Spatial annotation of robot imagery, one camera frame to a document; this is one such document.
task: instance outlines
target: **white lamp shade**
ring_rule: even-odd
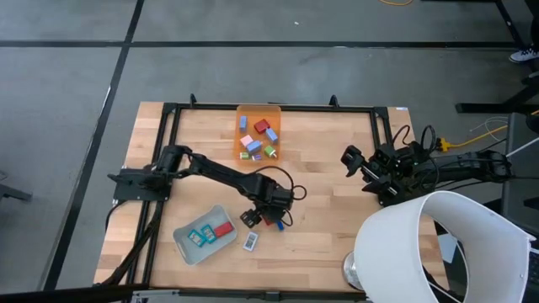
[[[355,240],[358,278],[374,303],[437,302],[419,256],[419,217],[429,215],[462,242],[464,302],[521,302],[534,237],[479,203],[438,191],[371,215]]]

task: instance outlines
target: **plastic tray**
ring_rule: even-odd
[[[242,133],[239,131],[239,118],[241,116],[247,116],[247,131]],[[259,134],[254,129],[254,124],[262,119],[268,121],[269,126],[276,133],[278,140],[277,144],[273,145],[266,137],[265,133]],[[256,154],[262,155],[262,160],[241,160],[239,158],[240,152],[246,152],[240,141],[244,136],[250,135],[253,140],[262,142],[262,150]],[[241,165],[275,165],[280,161],[280,145],[282,138],[280,137],[280,107],[276,105],[239,105],[236,109],[236,135],[234,136],[234,154],[232,155],[237,163]],[[277,158],[270,158],[264,154],[264,149],[268,145],[271,145],[277,153]]]
[[[202,247],[198,247],[189,239],[189,233],[192,230],[200,232],[200,229],[205,225],[210,225],[211,228],[216,228],[224,223],[230,222],[234,227],[234,230],[227,233],[225,236],[217,238],[213,243],[204,243]],[[174,241],[178,245],[179,252],[184,261],[188,265],[195,265],[200,261],[208,258],[210,255],[217,252],[219,249],[225,247],[228,243],[233,242],[237,236],[237,229],[230,220],[230,217],[226,213],[225,209],[220,205],[215,205],[210,211],[199,217],[195,221],[189,223],[184,227],[176,229],[173,233]]]

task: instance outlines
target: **gray tray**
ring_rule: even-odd
[[[227,233],[225,236],[217,238],[213,243],[206,242],[202,247],[198,247],[189,239],[189,233],[192,230],[196,230],[200,234],[200,229],[209,224],[211,228],[216,228],[221,224],[230,222],[234,227],[234,230]],[[215,205],[210,211],[199,217],[195,221],[189,223],[184,227],[176,229],[173,233],[174,241],[178,245],[179,252],[184,261],[188,265],[195,265],[198,262],[208,258],[210,255],[225,247],[228,243],[234,241],[237,236],[237,230],[230,220],[230,217],[226,213],[225,209],[220,205]]]

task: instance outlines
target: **wooden tabletop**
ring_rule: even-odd
[[[142,167],[152,158],[163,103],[141,103],[125,158],[127,167]],[[411,125],[408,111],[390,108],[395,134]],[[189,146],[211,160],[243,172],[231,152],[236,113],[232,110],[182,110],[177,144]],[[168,127],[172,124],[169,117]],[[381,140],[383,126],[379,123]],[[413,139],[411,131],[408,139]],[[166,202],[157,241],[151,286],[236,290],[310,290],[353,292],[343,279],[344,256],[354,247],[362,222],[380,209],[374,194],[361,191],[360,173],[346,178],[340,157],[349,144],[364,155],[374,152],[368,114],[282,112],[281,163],[302,184],[308,196],[294,202],[294,225],[283,232],[263,222],[253,228],[259,239],[253,252],[243,249],[249,229],[239,216],[253,204],[235,189],[208,178],[191,176],[175,180]],[[288,186],[279,171],[264,174]],[[173,240],[173,231],[222,205],[237,228],[237,239],[203,262],[189,266]],[[127,202],[112,215],[94,281],[108,278],[131,249],[141,202]],[[419,228],[424,266],[447,287],[446,272],[432,220],[424,217]],[[141,254],[136,281],[141,281],[146,252]]]

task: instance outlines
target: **shoe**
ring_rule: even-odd
[[[517,51],[513,55],[509,56],[509,60],[514,63],[524,63],[529,60],[539,58],[539,52],[530,47],[527,50]]]

